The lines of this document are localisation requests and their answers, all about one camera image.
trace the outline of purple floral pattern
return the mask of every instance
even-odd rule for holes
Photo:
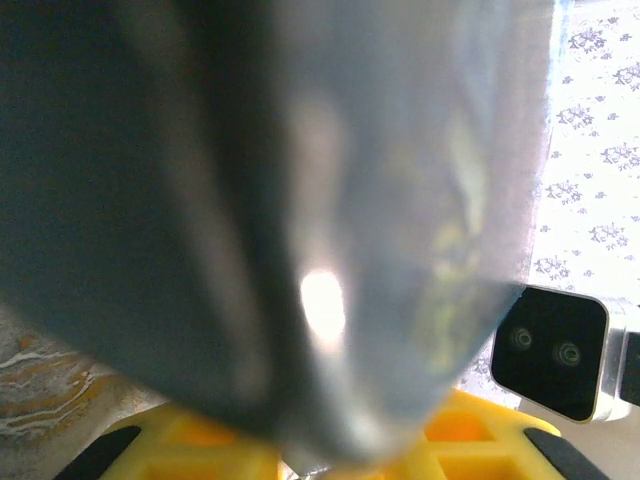
[[[579,7],[571,28],[530,282],[640,300],[640,7]]]

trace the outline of camera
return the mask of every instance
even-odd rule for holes
[[[527,287],[496,331],[494,380],[571,421],[622,418],[640,403],[640,309]]]

